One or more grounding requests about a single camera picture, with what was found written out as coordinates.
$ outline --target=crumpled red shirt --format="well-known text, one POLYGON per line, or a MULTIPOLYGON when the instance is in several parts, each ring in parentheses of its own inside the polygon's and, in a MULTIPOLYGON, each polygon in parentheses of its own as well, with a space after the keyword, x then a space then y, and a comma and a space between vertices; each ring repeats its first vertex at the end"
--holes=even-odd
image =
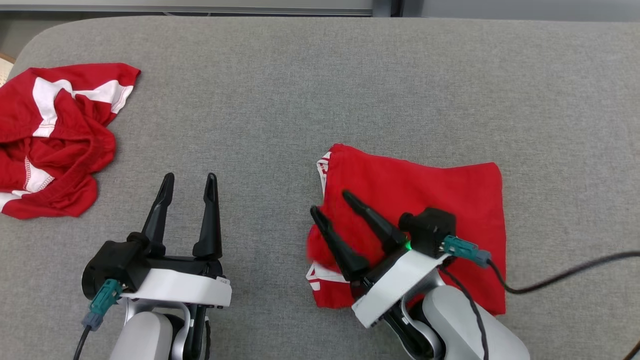
POLYGON ((113 160, 107 125, 140 70, 123 63, 30 68, 0 87, 0 212, 78 217, 98 196, 92 174, 113 160))
MULTIPOLYGON (((371 265, 384 257, 380 241, 342 198, 344 189, 393 224, 397 224, 403 213, 417 215, 427 207, 456 215, 456 235, 491 252, 493 262, 505 274, 502 177, 496 164, 435 168, 335 144, 317 166, 324 188, 320 210, 332 221, 342 239, 371 265)), ((307 255, 313 261, 307 279, 316 304, 331 308, 351 306, 354 299, 349 284, 340 276, 333 255, 315 225, 307 238, 307 255)), ((505 292, 493 272, 466 259, 456 260, 447 269, 489 313, 505 313, 505 292)), ((455 286, 448 277, 442 277, 447 284, 455 286)))

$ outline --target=electrical cord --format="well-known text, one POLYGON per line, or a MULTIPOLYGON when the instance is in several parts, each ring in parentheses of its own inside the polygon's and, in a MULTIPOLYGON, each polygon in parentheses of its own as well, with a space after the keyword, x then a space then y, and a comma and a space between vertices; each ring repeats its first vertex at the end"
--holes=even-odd
POLYGON ((209 324, 209 317, 205 318, 204 322, 205 330, 207 333, 206 348, 204 349, 204 360, 209 360, 211 357, 211 324, 209 324))
MULTIPOLYGON (((611 254, 611 255, 607 255, 607 256, 602 256, 601 258, 597 258, 591 261, 587 261, 586 263, 583 264, 579 264, 576 265, 568 270, 565 270, 564 272, 561 272, 560 274, 557 274, 555 276, 552 276, 546 280, 543 280, 537 284, 533 284, 531 286, 527 286, 525 288, 520 288, 520 289, 515 289, 510 287, 509 285, 507 285, 507 283, 504 281, 504 278, 502 276, 502 274, 500 273, 500 270, 498 269, 498 266, 496 266, 496 264, 491 260, 488 259, 487 260, 487 264, 489 264, 489 266, 491 267, 491 269, 493 269, 493 272, 495 272, 495 275, 498 277, 498 280, 500 281, 500 283, 502 284, 502 287, 508 292, 508 293, 512 293, 515 295, 521 295, 521 294, 526 294, 526 293, 530 293, 532 291, 536 291, 536 290, 540 290, 542 288, 546 288, 549 285, 555 284, 556 282, 566 279, 567 277, 573 276, 579 272, 583 272, 585 270, 589 270, 591 268, 594 268, 596 266, 600 266, 600 265, 604 265, 606 263, 610 263, 612 261, 617 261, 617 260, 622 260, 622 259, 628 259, 628 258, 634 258, 634 257, 640 257, 640 251, 625 251, 625 252, 619 252, 616 254, 611 254)), ((633 359, 634 356, 636 356, 638 354, 638 352, 640 352, 640 341, 638 341, 638 344, 635 345, 635 347, 633 349, 631 349, 631 352, 629 352, 627 354, 627 356, 625 356, 624 360, 631 360, 633 359)))
POLYGON ((91 331, 91 327, 85 326, 84 331, 82 332, 82 336, 80 336, 80 341, 78 341, 78 346, 76 347, 76 353, 74 354, 74 360, 80 359, 80 353, 82 352, 82 347, 84 346, 84 341, 86 337, 89 335, 91 331))
POLYGON ((633 349, 631 349, 631 352, 629 352, 627 354, 627 356, 625 356, 625 358, 623 360, 631 360, 634 358, 634 356, 638 355, 638 352, 640 352, 640 341, 638 341, 638 343, 635 345, 635 347, 633 349))
POLYGON ((462 293, 469 300, 469 304, 471 304, 471 310, 473 310, 474 314, 476 314, 476 320, 478 322, 478 328, 480 329, 480 339, 482 341, 482 349, 484 351, 483 359, 484 360, 489 360, 489 344, 486 341, 486 331, 484 329, 484 323, 482 322, 482 316, 480 316, 480 310, 478 310, 478 306, 476 305, 476 302, 471 297, 471 294, 469 293, 469 291, 467 291, 467 289, 464 287, 464 285, 462 285, 462 282, 460 282, 457 278, 455 278, 455 276, 451 275, 451 273, 448 272, 447 269, 444 266, 439 266, 439 270, 443 274, 448 276, 453 281, 453 283, 460 288, 462 293))

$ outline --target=white trim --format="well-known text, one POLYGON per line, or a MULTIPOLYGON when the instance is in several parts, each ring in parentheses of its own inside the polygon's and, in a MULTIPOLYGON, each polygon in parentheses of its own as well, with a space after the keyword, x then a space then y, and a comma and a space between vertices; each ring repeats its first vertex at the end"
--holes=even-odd
POLYGON ((320 280, 322 281, 333 281, 333 282, 343 282, 348 284, 349 282, 344 279, 342 274, 335 272, 333 270, 329 270, 324 266, 316 263, 315 261, 311 264, 309 271, 307 272, 307 281, 311 285, 311 288, 314 291, 320 290, 320 280))
POLYGON ((28 158, 24 158, 24 176, 26 178, 24 190, 14 190, 10 193, 0 192, 0 212, 2 212, 7 202, 21 199, 23 195, 28 193, 39 192, 54 180, 54 177, 49 173, 33 166, 28 158))
POLYGON ((324 196, 324 188, 326 188, 326 173, 329 171, 329 159, 331 151, 327 152, 320 160, 316 162, 318 174, 320 174, 320 185, 322 186, 322 195, 324 196))
POLYGON ((73 90, 68 80, 62 79, 51 83, 43 78, 36 78, 33 84, 33 100, 36 102, 42 122, 33 136, 48 138, 51 136, 58 114, 54 107, 54 100, 60 92, 66 90, 75 99, 76 95, 83 95, 91 101, 106 102, 111 104, 111 112, 117 114, 125 105, 127 97, 133 91, 133 86, 122 86, 118 80, 107 81, 93 90, 73 90))
POLYGON ((24 168, 27 170, 24 189, 30 193, 39 192, 47 187, 54 179, 53 176, 49 175, 46 171, 33 166, 28 158, 24 158, 24 168))
POLYGON ((0 192, 0 213, 4 209, 4 206, 6 205, 7 202, 10 202, 11 200, 20 199, 24 194, 27 194, 27 193, 30 193, 30 192, 25 192, 22 190, 14 190, 10 193, 0 192))

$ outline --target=teal cable connector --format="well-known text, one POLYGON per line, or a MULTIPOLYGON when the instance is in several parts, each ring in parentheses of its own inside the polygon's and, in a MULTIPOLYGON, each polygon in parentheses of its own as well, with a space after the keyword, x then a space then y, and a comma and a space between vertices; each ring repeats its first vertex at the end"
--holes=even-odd
POLYGON ((107 279, 89 305, 89 313, 82 320, 85 327, 96 331, 102 325, 107 310, 116 303, 122 294, 122 286, 117 280, 107 279))
POLYGON ((491 259, 490 252, 480 250, 478 245, 451 235, 445 236, 442 250, 450 255, 471 260, 483 268, 488 266, 488 260, 491 259))

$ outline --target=gray fabric surface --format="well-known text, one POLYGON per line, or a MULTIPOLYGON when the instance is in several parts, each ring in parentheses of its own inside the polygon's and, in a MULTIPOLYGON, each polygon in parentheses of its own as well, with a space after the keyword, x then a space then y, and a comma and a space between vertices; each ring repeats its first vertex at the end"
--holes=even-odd
MULTIPOLYGON (((80 218, 0 218, 0 357, 70 359, 80 275, 141 229, 176 175, 168 254, 189 254, 206 173, 220 182, 232 306, 211 311, 217 359, 404 359, 392 332, 316 308, 305 280, 314 162, 335 142, 438 167, 495 161, 508 280, 640 247, 640 24, 441 19, 140 17, 37 36, 28 67, 142 70, 80 218)), ((500 317, 533 359, 621 359, 640 338, 640 261, 531 295, 500 317)), ((116 307, 84 359, 110 353, 116 307)))

